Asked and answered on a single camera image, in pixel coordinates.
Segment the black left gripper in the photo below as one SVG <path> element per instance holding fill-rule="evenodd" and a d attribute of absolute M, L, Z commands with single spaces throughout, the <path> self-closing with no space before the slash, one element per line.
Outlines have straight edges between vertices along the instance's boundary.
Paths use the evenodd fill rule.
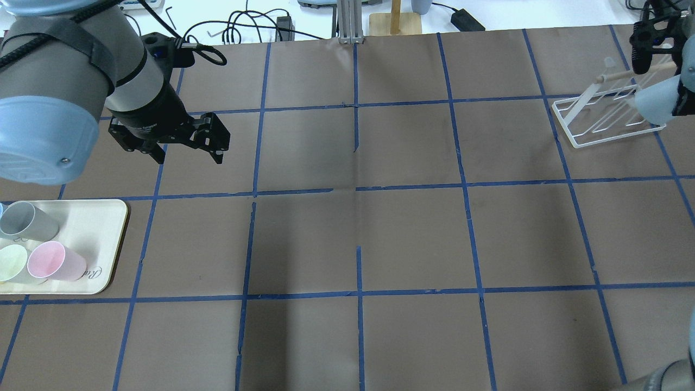
<path fill-rule="evenodd" d="M 166 151 L 158 143 L 178 143 L 201 149 L 221 165 L 231 133 L 216 113 L 189 116 L 174 87 L 162 82 L 158 94 L 143 107 L 115 111 L 108 134 L 126 151 L 138 149 L 163 165 Z"/>

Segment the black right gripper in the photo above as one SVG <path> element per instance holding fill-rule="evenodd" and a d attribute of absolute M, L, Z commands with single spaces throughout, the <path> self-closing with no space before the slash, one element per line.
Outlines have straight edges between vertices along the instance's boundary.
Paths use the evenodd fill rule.
<path fill-rule="evenodd" d="M 687 88 L 682 81 L 678 83 L 678 99 L 673 108 L 672 115 L 694 115 L 694 92 Z"/>

